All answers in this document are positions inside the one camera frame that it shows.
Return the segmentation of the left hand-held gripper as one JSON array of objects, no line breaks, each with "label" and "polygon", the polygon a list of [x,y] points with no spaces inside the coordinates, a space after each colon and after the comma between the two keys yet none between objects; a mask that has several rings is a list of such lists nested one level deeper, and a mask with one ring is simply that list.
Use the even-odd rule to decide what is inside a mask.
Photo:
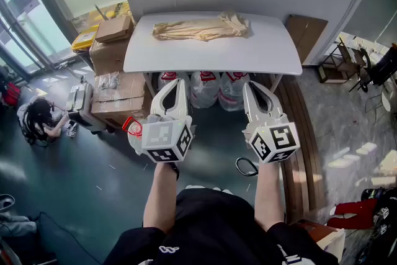
[{"label": "left hand-held gripper", "polygon": [[166,84],[153,97],[150,114],[142,125],[143,153],[155,163],[182,162],[194,137],[187,119],[181,119],[188,115],[185,80]]}]

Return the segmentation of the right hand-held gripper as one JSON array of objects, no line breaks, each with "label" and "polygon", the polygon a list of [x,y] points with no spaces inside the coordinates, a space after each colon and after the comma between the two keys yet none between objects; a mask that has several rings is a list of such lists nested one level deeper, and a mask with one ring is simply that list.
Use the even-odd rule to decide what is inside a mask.
[{"label": "right hand-held gripper", "polygon": [[244,111],[248,125],[242,131],[260,164],[288,159],[300,148],[297,128],[283,114],[278,97],[264,85],[249,81],[243,87]]}]

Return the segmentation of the beige cloth trousers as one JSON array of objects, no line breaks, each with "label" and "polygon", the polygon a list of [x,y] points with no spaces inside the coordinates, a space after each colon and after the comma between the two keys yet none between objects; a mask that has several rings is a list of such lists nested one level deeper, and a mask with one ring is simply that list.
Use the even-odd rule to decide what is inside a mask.
[{"label": "beige cloth trousers", "polygon": [[152,36],[156,40],[199,40],[208,42],[218,38],[244,37],[250,22],[234,11],[223,11],[217,18],[193,19],[154,24]]}]

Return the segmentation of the person's left forearm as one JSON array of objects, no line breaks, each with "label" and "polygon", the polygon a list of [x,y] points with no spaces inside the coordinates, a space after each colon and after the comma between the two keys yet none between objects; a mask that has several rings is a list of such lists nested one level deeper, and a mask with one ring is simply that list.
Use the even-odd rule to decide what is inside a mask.
[{"label": "person's left forearm", "polygon": [[143,226],[167,233],[175,223],[177,173],[168,163],[158,163],[143,214]]}]

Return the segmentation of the person's right forearm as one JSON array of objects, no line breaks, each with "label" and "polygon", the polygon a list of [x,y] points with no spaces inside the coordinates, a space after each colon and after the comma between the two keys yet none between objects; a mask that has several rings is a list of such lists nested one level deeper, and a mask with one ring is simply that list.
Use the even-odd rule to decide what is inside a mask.
[{"label": "person's right forearm", "polygon": [[268,231],[273,225],[284,222],[280,163],[261,164],[257,176],[254,218],[263,230]]}]

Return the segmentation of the clear water jug red label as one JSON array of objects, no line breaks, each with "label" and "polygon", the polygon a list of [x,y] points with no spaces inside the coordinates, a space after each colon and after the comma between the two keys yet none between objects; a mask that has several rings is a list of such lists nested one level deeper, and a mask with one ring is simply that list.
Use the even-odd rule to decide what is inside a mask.
[{"label": "clear water jug red label", "polygon": [[218,100],[224,110],[234,112],[244,109],[243,87],[248,81],[250,81],[248,73],[224,72],[222,74]]},{"label": "clear water jug red label", "polygon": [[[185,86],[186,86],[186,90],[187,90],[187,100],[189,101],[190,100],[190,78],[189,78],[189,75],[184,71],[162,72],[158,76],[158,91],[162,90],[162,88],[165,87],[165,85],[167,85],[168,83],[170,83],[171,81],[173,81],[177,78],[181,78],[185,81]],[[170,107],[174,106],[174,101],[176,99],[176,92],[177,92],[177,88],[174,87],[170,91],[170,93],[163,99],[162,104],[165,108],[170,108]]]},{"label": "clear water jug red label", "polygon": [[196,71],[190,77],[190,101],[194,108],[213,106],[220,90],[220,74],[211,71]]}]

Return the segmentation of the stack of wooden planks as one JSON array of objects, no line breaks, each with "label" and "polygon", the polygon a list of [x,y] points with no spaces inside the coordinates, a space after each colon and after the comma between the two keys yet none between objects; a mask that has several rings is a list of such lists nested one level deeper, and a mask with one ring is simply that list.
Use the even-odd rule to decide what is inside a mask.
[{"label": "stack of wooden planks", "polygon": [[300,149],[281,163],[286,218],[288,223],[293,223],[324,207],[323,170],[310,115],[296,77],[284,76],[275,93],[288,119],[295,122],[300,141]]}]

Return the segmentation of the wooden chair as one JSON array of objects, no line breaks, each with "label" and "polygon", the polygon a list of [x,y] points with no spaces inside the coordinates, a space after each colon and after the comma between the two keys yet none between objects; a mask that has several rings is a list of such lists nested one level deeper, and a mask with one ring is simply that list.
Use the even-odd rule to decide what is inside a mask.
[{"label": "wooden chair", "polygon": [[361,70],[368,65],[366,54],[362,47],[346,45],[339,37],[336,46],[318,65],[320,83],[343,84],[354,76],[359,78]]}]

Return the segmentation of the silver suitcase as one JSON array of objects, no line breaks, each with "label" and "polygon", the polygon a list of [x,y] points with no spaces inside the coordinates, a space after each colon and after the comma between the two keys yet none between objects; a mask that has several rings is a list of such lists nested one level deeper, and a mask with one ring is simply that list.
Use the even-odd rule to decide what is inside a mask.
[{"label": "silver suitcase", "polygon": [[95,135],[107,130],[107,126],[91,113],[93,93],[94,88],[89,83],[74,85],[69,92],[65,109],[70,120]]}]

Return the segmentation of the small cardboard box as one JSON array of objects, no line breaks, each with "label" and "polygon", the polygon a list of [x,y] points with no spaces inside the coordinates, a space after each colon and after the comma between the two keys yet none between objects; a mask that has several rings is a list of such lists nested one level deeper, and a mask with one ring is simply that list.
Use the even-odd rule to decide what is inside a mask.
[{"label": "small cardboard box", "polygon": [[131,36],[133,28],[134,25],[130,16],[105,20],[99,24],[95,40],[99,43],[106,43],[126,39]]}]

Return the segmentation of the yellow plastic bin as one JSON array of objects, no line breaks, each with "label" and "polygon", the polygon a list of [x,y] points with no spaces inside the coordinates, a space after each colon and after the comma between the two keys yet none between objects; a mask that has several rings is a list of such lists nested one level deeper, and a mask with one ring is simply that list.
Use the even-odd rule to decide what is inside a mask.
[{"label": "yellow plastic bin", "polygon": [[71,45],[71,49],[74,52],[89,50],[92,43],[95,40],[97,31],[99,29],[99,24],[93,25],[88,29],[83,30],[74,40]]}]

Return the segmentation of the black chair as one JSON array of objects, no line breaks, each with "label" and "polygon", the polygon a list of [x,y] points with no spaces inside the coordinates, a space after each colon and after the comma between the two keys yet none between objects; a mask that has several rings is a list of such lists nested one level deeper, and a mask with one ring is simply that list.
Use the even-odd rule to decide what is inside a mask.
[{"label": "black chair", "polygon": [[369,54],[365,49],[361,48],[360,53],[365,57],[367,66],[358,72],[359,80],[349,92],[356,87],[363,90],[363,92],[368,92],[369,83],[381,86],[397,71],[397,44],[395,43],[391,45],[386,54],[375,65],[372,65]]}]

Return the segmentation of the person's black shirt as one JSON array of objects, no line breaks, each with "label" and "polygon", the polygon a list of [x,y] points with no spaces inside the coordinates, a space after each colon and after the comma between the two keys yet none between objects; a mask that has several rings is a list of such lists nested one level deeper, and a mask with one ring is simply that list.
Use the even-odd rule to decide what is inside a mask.
[{"label": "person's black shirt", "polygon": [[213,189],[186,189],[177,195],[169,232],[127,230],[103,265],[282,265],[277,245],[288,256],[299,255],[302,265],[338,265],[305,229],[281,222],[265,231],[244,199]]}]

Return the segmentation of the red bag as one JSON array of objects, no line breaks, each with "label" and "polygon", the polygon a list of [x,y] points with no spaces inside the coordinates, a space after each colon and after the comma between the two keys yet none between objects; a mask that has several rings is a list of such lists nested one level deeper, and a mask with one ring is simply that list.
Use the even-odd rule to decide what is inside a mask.
[{"label": "red bag", "polygon": [[377,199],[348,202],[336,205],[327,226],[347,230],[366,230],[373,227],[373,214]]},{"label": "red bag", "polygon": [[0,85],[0,91],[2,94],[2,98],[4,102],[11,107],[16,107],[19,97],[20,97],[20,88],[17,87],[14,83],[4,83]]}]

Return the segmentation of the grey shoe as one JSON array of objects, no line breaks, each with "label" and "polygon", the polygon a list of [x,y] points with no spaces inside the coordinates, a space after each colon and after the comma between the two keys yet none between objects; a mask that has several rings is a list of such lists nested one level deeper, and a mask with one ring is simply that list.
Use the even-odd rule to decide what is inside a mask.
[{"label": "grey shoe", "polygon": [[0,194],[0,213],[7,212],[15,204],[15,198],[9,194]]}]

